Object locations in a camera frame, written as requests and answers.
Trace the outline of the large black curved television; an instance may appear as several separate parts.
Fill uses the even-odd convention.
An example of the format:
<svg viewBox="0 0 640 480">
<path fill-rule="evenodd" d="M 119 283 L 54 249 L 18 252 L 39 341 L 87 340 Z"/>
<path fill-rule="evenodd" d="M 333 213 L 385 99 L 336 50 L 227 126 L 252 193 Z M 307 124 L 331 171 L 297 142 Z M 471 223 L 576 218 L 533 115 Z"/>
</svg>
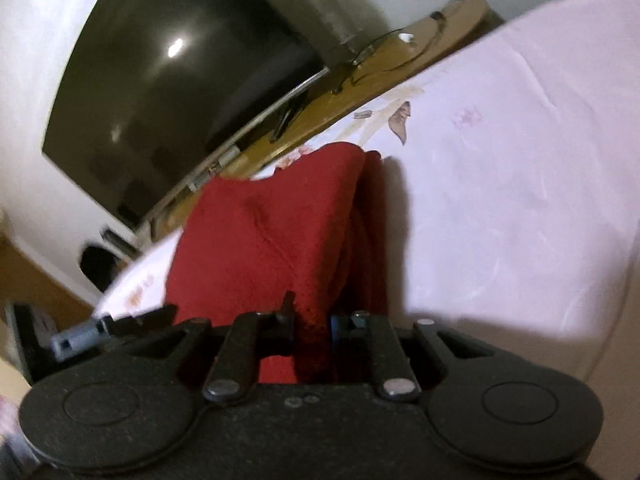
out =
<svg viewBox="0 0 640 480">
<path fill-rule="evenodd" d="M 42 151 L 136 228 L 224 142 L 325 72 L 267 0 L 98 0 Z"/>
</svg>

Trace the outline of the white floral bed sheet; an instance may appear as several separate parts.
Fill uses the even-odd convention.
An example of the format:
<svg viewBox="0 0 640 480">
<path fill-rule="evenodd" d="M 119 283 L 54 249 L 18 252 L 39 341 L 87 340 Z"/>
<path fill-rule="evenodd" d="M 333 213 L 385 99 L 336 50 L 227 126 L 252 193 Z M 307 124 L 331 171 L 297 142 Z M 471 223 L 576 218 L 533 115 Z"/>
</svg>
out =
<svg viewBox="0 0 640 480">
<path fill-rule="evenodd" d="M 639 0 L 555 0 L 404 84 L 408 138 L 342 119 L 388 165 L 390 302 L 582 378 L 590 465 L 639 474 Z"/>
</svg>

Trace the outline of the clear glass vase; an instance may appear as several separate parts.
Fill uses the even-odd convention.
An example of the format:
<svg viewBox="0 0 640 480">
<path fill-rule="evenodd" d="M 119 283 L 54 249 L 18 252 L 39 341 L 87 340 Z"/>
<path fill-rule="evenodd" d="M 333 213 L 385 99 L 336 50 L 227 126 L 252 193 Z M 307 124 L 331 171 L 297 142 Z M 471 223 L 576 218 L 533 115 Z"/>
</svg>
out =
<svg viewBox="0 0 640 480">
<path fill-rule="evenodd" d="M 328 64 L 352 62 L 366 39 L 361 0 L 286 0 L 293 23 Z"/>
</svg>

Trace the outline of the dark cylindrical bottle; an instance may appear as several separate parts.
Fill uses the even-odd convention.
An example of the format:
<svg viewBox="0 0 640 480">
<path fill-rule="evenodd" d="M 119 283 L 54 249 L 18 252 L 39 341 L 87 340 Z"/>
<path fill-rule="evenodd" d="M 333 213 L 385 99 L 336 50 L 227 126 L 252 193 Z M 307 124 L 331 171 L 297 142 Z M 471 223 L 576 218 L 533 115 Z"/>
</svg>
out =
<svg viewBox="0 0 640 480">
<path fill-rule="evenodd" d="M 131 245 L 124 238 L 122 238 L 119 234 L 113 231 L 110 228 L 104 228 L 101 231 L 102 240 L 105 243 L 112 245 L 119 252 L 125 255 L 129 259 L 135 259 L 139 257 L 139 251 L 134 245 Z"/>
</svg>

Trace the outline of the red knit sweater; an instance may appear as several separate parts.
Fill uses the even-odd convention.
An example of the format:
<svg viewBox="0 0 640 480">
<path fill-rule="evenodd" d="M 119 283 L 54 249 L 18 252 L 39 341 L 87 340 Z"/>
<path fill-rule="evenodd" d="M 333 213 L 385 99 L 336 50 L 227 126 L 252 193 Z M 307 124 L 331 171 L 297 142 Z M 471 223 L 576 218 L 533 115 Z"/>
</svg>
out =
<svg viewBox="0 0 640 480">
<path fill-rule="evenodd" d="M 183 226 L 165 281 L 177 321 L 229 325 L 293 294 L 303 346 L 266 359 L 262 382 L 303 384 L 326 365 L 338 309 L 388 311 L 382 157 L 330 143 L 262 180 L 213 178 Z"/>
</svg>

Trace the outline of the black remote control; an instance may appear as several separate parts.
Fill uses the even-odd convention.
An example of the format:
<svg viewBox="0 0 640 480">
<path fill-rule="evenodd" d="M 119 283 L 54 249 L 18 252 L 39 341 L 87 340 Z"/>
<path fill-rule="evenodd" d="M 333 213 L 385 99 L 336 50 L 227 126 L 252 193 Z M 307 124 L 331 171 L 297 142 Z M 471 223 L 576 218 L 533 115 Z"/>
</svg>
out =
<svg viewBox="0 0 640 480">
<path fill-rule="evenodd" d="M 281 110 L 276 128 L 270 134 L 269 142 L 276 143 L 284 135 L 291 122 L 304 110 L 308 103 L 308 92 L 303 91 L 290 99 Z"/>
</svg>

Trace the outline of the wooden tv stand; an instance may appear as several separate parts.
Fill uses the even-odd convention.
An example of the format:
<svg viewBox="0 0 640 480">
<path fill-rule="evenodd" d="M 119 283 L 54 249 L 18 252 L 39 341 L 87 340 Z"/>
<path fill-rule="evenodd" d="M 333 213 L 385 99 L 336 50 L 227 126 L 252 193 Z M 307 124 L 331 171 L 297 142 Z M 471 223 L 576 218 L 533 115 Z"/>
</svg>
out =
<svg viewBox="0 0 640 480">
<path fill-rule="evenodd" d="M 327 76 L 309 89 L 309 101 L 291 122 L 282 138 L 270 143 L 270 133 L 248 134 L 218 148 L 198 165 L 192 177 L 186 178 L 175 192 L 160 202 L 137 229 L 134 240 L 142 248 L 168 235 L 186 221 L 198 192 L 188 190 L 197 172 L 236 145 L 240 156 L 221 175 L 248 178 L 270 162 L 288 154 L 358 107 L 395 88 L 405 80 L 423 72 L 446 56 L 473 42 L 480 36 L 491 10 L 486 0 L 451 0 L 442 8 L 403 29 L 413 36 L 409 42 L 399 39 L 398 32 L 385 36 L 376 50 L 349 73 Z"/>
</svg>

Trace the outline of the silver set-top box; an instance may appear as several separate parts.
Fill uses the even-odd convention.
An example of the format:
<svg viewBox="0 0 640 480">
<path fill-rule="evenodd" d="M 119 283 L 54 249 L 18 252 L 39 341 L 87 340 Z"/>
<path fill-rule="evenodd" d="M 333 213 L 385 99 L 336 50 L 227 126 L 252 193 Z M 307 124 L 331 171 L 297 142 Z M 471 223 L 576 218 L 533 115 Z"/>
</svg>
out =
<svg viewBox="0 0 640 480">
<path fill-rule="evenodd" d="M 241 154 L 240 149 L 236 145 L 232 145 L 227 151 L 222 153 L 216 160 L 210 162 L 204 169 L 200 170 L 188 183 L 188 190 L 192 193 L 198 190 L 222 170 L 226 169 Z"/>
</svg>

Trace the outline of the black chair back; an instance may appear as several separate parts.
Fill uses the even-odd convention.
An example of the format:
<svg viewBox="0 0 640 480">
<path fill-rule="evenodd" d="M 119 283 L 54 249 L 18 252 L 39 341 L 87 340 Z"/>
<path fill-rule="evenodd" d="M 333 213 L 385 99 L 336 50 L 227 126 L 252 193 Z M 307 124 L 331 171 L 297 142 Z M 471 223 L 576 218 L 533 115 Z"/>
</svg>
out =
<svg viewBox="0 0 640 480">
<path fill-rule="evenodd" d="M 79 269 L 99 292 L 106 292 L 125 266 L 125 261 L 97 244 L 85 244 L 79 256 Z"/>
</svg>

